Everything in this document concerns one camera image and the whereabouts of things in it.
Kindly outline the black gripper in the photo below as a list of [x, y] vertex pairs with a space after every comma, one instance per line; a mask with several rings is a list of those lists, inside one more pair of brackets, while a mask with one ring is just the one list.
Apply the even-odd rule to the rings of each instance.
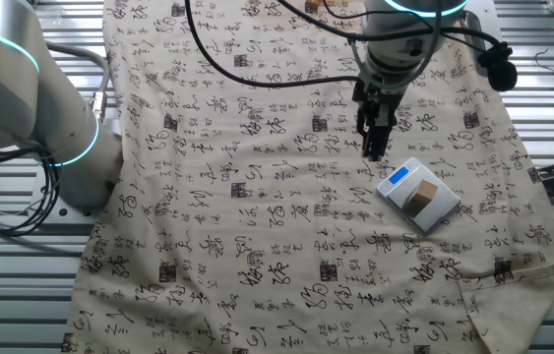
[[[362, 80], [355, 83], [352, 100], [359, 105], [356, 131], [362, 137], [364, 158], [380, 161], [385, 155], [390, 133], [396, 125], [395, 113], [405, 92], [406, 87], [387, 90]], [[378, 118], [388, 122], [378, 125]]]

